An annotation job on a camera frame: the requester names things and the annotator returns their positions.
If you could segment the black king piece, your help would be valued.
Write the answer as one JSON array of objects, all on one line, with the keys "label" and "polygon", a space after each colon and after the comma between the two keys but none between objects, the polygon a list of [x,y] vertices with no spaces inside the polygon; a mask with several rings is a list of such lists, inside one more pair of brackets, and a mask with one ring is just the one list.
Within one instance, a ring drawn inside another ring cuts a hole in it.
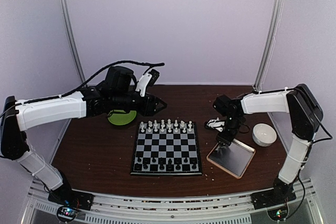
[{"label": "black king piece", "polygon": [[168,172],[174,171],[174,164],[171,158],[169,158],[167,166],[166,166],[166,170]]}]

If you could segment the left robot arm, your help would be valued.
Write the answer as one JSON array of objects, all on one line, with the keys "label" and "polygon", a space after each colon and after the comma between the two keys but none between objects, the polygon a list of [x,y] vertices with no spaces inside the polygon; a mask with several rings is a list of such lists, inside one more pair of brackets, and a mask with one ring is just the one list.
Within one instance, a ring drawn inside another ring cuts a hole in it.
[{"label": "left robot arm", "polygon": [[66,94],[33,100],[17,101],[6,98],[1,115],[1,157],[18,162],[40,179],[64,205],[71,205],[76,197],[65,175],[46,163],[27,143],[26,130],[42,124],[89,118],[102,114],[137,111],[153,116],[167,107],[166,103],[147,93],[155,84],[159,72],[153,66],[137,80],[133,70],[111,66],[103,81],[96,86],[81,86]]}]

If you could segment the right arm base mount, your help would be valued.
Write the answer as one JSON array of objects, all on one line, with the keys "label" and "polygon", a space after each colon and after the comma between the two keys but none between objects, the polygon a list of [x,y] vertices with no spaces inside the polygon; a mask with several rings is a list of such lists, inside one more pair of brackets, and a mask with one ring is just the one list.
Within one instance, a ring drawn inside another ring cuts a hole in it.
[{"label": "right arm base mount", "polygon": [[285,201],[293,201],[296,198],[295,193],[290,193],[284,197],[276,196],[273,189],[251,194],[251,200],[255,210],[281,205],[284,204]]}]

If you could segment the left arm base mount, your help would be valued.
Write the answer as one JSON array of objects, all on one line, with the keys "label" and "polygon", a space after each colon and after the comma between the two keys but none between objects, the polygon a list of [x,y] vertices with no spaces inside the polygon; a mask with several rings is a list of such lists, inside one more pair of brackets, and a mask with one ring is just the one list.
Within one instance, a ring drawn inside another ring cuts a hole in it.
[{"label": "left arm base mount", "polygon": [[93,199],[93,194],[73,190],[69,193],[51,191],[48,195],[51,202],[80,210],[90,210]]}]

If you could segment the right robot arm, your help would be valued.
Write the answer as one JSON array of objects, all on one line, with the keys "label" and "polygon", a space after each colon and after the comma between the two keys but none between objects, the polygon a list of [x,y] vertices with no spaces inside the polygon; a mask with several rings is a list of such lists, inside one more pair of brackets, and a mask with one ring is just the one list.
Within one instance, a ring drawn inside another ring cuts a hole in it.
[{"label": "right robot arm", "polygon": [[220,146],[231,145],[244,116],[256,113],[268,113],[277,132],[284,137],[279,120],[288,115],[286,125],[291,128],[292,141],[278,174],[281,184],[269,192],[272,203],[281,203],[289,196],[287,185],[296,180],[308,160],[316,133],[322,127],[323,110],[309,87],[301,83],[294,88],[251,92],[232,99],[221,95],[215,99],[213,108],[225,117],[224,128],[216,137]]}]

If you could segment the black white chess board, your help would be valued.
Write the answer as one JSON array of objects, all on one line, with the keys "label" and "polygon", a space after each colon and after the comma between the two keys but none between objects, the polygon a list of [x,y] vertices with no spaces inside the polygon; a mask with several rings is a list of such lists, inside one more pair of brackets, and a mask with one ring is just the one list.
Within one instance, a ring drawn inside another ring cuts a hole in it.
[{"label": "black white chess board", "polygon": [[[193,121],[183,122],[175,120],[147,121],[145,132],[140,132],[140,123],[136,130],[136,138],[133,148],[131,163],[131,175],[160,176],[160,175],[202,175],[202,161],[198,144],[196,123]],[[167,166],[169,158],[174,164],[174,171],[168,172],[159,169],[159,158],[165,158]],[[188,158],[189,163],[184,164],[183,159]],[[190,158],[197,158],[196,169],[192,170]],[[135,164],[141,164],[141,170],[134,170]],[[181,170],[176,170],[176,165],[181,165]]]}]

